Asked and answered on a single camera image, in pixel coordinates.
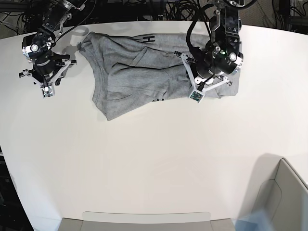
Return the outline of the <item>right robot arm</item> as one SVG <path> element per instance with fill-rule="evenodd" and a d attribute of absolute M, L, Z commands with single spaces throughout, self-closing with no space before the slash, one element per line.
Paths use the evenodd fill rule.
<path fill-rule="evenodd" d="M 77 63 L 69 54 L 57 54 L 52 51 L 56 43 L 75 29 L 64 32 L 64 24 L 73 16 L 72 10 L 82 11 L 85 0 L 59 0 L 42 17 L 42 25 L 36 34 L 24 37 L 22 52 L 33 69 L 23 70 L 19 77 L 31 77 L 45 95 L 52 95 L 53 86 L 58 86 L 64 77 L 64 71 Z"/>

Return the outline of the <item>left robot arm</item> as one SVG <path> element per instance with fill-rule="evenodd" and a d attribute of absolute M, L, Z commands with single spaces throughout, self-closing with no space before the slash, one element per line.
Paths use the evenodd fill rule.
<path fill-rule="evenodd" d="M 198 101 L 210 90 L 230 86 L 233 76 L 239 73 L 244 56 L 238 12 L 243 8 L 243 0 L 211 0 L 193 18 L 186 35 L 192 56 L 179 51 L 174 53 L 181 58 L 191 82 L 190 98 Z M 191 42 L 192 30 L 198 19 L 205 22 L 210 36 L 203 49 L 193 46 Z"/>

